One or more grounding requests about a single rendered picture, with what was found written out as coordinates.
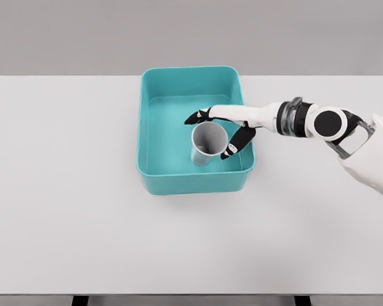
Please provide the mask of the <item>white paper cup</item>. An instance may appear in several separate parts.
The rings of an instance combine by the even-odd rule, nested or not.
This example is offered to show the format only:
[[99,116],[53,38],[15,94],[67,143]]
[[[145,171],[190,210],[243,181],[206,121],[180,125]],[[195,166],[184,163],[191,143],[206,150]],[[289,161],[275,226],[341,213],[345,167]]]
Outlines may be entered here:
[[229,137],[221,125],[203,122],[193,128],[191,142],[191,161],[204,166],[225,151]]

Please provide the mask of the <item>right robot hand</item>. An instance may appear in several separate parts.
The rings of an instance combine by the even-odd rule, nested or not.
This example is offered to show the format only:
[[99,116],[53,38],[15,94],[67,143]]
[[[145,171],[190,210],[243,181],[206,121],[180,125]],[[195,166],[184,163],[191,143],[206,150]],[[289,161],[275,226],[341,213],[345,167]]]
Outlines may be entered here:
[[213,120],[225,120],[240,125],[226,149],[220,154],[222,160],[240,153],[255,137],[257,128],[264,128],[257,108],[243,105],[214,105],[197,110],[185,121],[186,125],[200,124]]

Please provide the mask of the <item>teal plastic basket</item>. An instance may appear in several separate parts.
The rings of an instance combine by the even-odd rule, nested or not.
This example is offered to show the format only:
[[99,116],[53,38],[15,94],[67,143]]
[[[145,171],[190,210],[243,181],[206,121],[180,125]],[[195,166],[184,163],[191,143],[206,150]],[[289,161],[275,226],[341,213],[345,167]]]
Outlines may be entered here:
[[241,190],[255,165],[253,143],[205,166],[192,162],[192,125],[185,120],[214,105],[243,105],[238,72],[230,66],[151,68],[140,85],[137,168],[151,194]]

